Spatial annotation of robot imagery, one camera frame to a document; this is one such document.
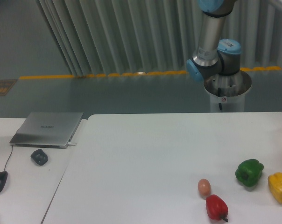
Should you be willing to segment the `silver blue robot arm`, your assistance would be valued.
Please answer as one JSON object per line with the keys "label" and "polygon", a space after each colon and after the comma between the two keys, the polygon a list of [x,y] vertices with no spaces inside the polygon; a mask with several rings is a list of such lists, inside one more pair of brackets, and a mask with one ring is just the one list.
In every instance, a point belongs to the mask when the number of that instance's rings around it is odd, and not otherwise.
{"label": "silver blue robot arm", "polygon": [[250,83],[242,66],[282,67],[282,0],[200,0],[197,47],[186,62],[196,81]]}

